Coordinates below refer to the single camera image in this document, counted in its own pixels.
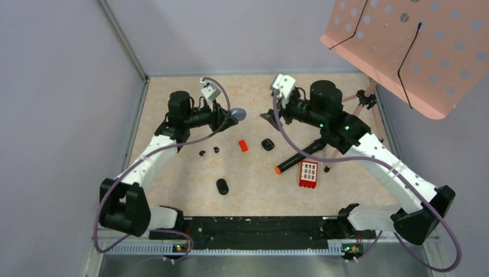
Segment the lavender earbud charging case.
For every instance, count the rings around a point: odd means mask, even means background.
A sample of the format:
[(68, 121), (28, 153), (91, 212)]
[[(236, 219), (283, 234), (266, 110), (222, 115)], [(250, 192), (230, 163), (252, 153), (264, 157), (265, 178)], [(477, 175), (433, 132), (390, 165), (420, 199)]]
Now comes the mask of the lavender earbud charging case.
[(243, 121), (247, 117), (247, 112), (243, 108), (232, 108), (230, 109), (230, 115), (237, 121)]

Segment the black earbud charging case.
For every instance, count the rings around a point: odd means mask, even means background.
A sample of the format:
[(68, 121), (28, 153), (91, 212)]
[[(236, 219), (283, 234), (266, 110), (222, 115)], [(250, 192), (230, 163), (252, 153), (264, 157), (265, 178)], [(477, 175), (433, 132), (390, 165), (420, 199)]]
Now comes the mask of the black earbud charging case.
[(222, 178), (218, 179), (216, 181), (216, 187), (221, 195), (226, 195), (229, 192), (229, 187), (225, 179)]

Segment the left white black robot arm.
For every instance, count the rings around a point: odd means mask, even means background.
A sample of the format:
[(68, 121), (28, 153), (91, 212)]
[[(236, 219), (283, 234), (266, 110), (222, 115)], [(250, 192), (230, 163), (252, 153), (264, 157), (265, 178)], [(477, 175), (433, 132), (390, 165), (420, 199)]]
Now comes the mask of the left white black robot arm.
[(183, 235), (185, 223), (178, 219), (177, 209), (151, 208), (146, 193), (164, 165), (188, 145), (192, 128), (208, 125), (216, 133), (238, 124), (238, 120), (230, 116), (230, 110), (216, 101), (222, 93), (218, 87), (208, 85), (201, 93), (205, 102), (195, 107), (188, 92), (173, 92), (164, 121), (141, 155), (115, 179), (107, 178), (101, 183), (101, 226), (136, 237), (153, 229), (163, 229), (174, 239)]

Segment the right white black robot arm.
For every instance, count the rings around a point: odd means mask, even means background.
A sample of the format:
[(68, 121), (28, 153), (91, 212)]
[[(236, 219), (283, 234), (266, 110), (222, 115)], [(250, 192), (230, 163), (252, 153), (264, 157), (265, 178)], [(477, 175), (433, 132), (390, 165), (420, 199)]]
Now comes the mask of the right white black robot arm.
[(443, 223), (454, 190), (424, 180), (386, 149), (366, 123), (343, 109), (342, 92), (333, 82), (313, 82), (310, 96), (304, 99), (292, 77), (278, 76), (270, 91), (273, 107), (263, 117), (277, 130), (295, 120), (318, 128), (323, 141), (341, 152), (343, 161), (358, 162), (398, 201), (387, 206), (347, 206), (338, 222), (342, 236), (389, 231), (421, 245)]

